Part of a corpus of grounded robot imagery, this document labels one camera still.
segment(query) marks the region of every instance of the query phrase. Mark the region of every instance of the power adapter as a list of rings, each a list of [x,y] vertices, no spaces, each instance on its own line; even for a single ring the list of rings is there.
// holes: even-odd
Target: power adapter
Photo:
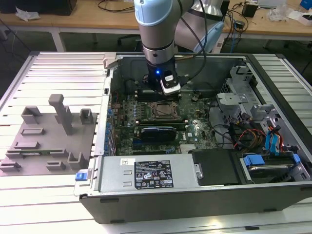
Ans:
[[[259,5],[251,2],[247,2],[244,5],[242,10],[242,15],[245,17],[254,17],[256,10],[258,9]]]
[[[243,29],[245,27],[245,23],[239,20],[235,20],[234,26],[236,29]]]

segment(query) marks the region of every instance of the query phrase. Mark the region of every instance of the barcode sticker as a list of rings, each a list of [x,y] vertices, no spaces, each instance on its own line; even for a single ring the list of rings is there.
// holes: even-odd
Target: barcode sticker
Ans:
[[[135,164],[135,158],[121,158],[120,165],[121,166],[133,166]]]

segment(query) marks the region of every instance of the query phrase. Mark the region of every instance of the small black connector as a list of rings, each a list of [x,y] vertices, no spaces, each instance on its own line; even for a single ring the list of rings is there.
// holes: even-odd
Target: small black connector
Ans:
[[[236,20],[236,21],[234,22],[234,27],[235,27],[236,29],[243,29],[243,28],[245,27],[245,23],[242,22],[242,21]]]

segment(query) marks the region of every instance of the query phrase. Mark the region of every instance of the sticker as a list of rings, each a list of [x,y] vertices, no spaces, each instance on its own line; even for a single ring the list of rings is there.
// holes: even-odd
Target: sticker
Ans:
[[[170,161],[134,162],[136,189],[173,188]]]
[[[121,158],[120,165],[121,166],[133,166],[135,164],[135,158]]]

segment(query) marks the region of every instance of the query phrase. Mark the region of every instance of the blue latch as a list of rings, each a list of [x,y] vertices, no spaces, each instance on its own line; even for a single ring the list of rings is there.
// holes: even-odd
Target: blue latch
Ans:
[[[293,154],[293,159],[294,159],[294,161],[298,164],[299,162],[301,162],[301,159],[300,159],[300,157],[299,157],[299,155],[298,154]]]
[[[76,178],[75,178],[75,181],[87,181],[87,176],[88,176],[88,173],[87,172],[77,172],[76,173]]]
[[[265,164],[262,155],[247,155],[244,157],[244,162],[246,166]]]

